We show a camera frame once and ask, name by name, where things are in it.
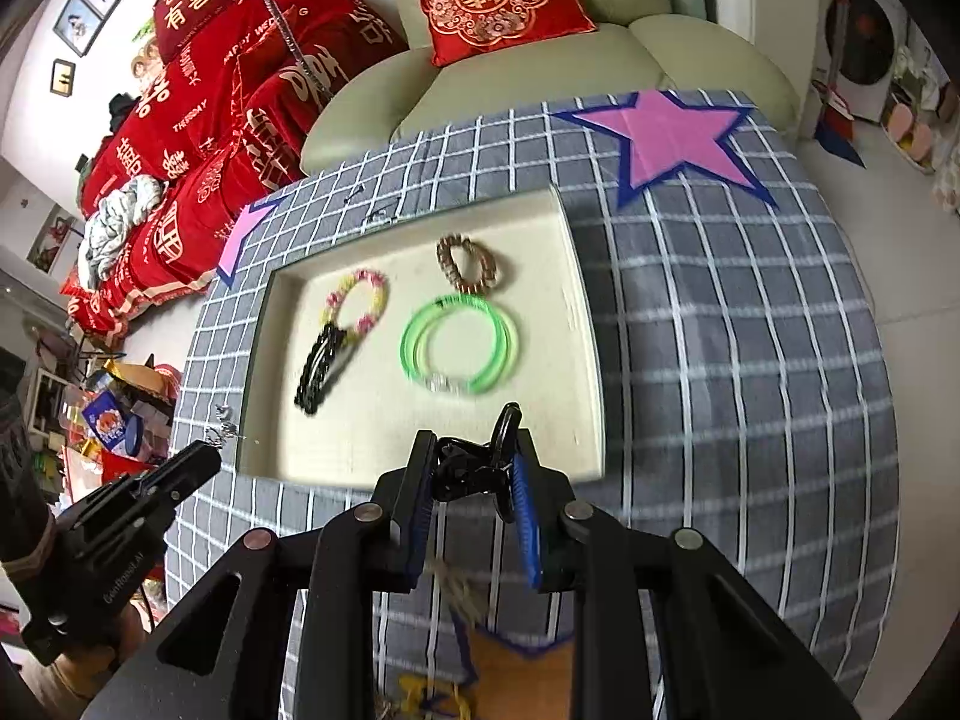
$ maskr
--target washing machine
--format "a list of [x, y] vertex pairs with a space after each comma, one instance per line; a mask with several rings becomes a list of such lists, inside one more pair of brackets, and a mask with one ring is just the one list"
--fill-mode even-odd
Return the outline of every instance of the washing machine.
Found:
[[[839, 7], [837, 0], [820, 0], [813, 77], [823, 82], [829, 72]], [[898, 0], [851, 0], [847, 25], [837, 92], [853, 116], [879, 122], [896, 52], [907, 39], [907, 14]]]

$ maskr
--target brown beaded bracelet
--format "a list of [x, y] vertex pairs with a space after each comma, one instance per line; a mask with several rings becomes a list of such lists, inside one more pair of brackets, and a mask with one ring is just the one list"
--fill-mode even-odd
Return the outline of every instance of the brown beaded bracelet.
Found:
[[[467, 281], [460, 273], [460, 269], [453, 260], [450, 250], [461, 247], [480, 263], [480, 278], [477, 281]], [[496, 284], [496, 259], [490, 250], [483, 245], [474, 244], [469, 238], [460, 235], [445, 235], [437, 242], [437, 262], [446, 280], [453, 285], [461, 295], [486, 295]]]

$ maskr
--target rope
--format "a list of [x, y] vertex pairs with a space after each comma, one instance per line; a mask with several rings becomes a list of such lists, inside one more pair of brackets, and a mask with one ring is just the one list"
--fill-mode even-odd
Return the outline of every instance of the rope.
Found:
[[330, 91], [328, 86], [318, 79], [317, 75], [314, 73], [313, 69], [310, 67], [309, 62], [306, 61], [304, 52], [301, 51], [301, 48], [296, 43], [296, 38], [294, 37], [293, 30], [291, 30], [289, 23], [283, 17], [283, 13], [280, 11], [280, 6], [277, 5], [276, 0], [263, 0], [263, 4], [267, 6], [267, 10], [270, 12], [271, 17], [277, 23], [277, 29], [280, 30], [280, 36], [283, 38], [283, 42], [287, 45], [287, 49], [290, 50], [290, 53], [293, 55], [296, 64], [299, 65], [301, 70], [304, 71], [304, 75], [314, 84], [317, 88], [317, 91], [320, 94], [320, 99], [323, 100], [323, 104], [326, 105], [333, 98], [333, 93]]

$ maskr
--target screw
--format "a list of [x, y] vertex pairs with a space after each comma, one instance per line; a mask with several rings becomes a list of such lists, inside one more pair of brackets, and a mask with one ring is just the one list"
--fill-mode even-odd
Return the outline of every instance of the screw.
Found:
[[274, 540], [274, 535], [266, 528], [256, 528], [253, 531], [247, 531], [243, 536], [243, 546], [247, 549], [263, 549], [269, 547], [270, 542]]
[[573, 500], [563, 507], [563, 513], [570, 519], [590, 519], [593, 517], [593, 507], [587, 501]]
[[680, 549], [700, 549], [704, 545], [704, 537], [700, 535], [700, 531], [693, 528], [680, 528], [674, 533], [673, 541]]
[[353, 516], [359, 522], [377, 522], [383, 517], [383, 509], [376, 503], [362, 503], [353, 510]]

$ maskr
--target pink star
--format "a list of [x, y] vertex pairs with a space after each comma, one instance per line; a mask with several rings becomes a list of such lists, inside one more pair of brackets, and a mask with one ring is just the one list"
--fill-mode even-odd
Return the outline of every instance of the pink star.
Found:
[[618, 138], [623, 206], [641, 191], [694, 167], [706, 175], [740, 186], [776, 207], [765, 186], [739, 159], [728, 135], [750, 108], [691, 106], [664, 92], [637, 92], [623, 105], [604, 105], [557, 116]]
[[233, 286], [233, 276], [240, 260], [240, 253], [243, 251], [243, 244], [247, 236], [257, 228], [257, 225], [264, 220], [272, 210], [280, 205], [281, 199], [264, 203], [261, 206], [246, 206], [237, 217], [236, 223], [230, 231], [230, 237], [220, 254], [220, 261], [217, 263], [217, 274], [220, 279], [227, 283], [228, 287]]

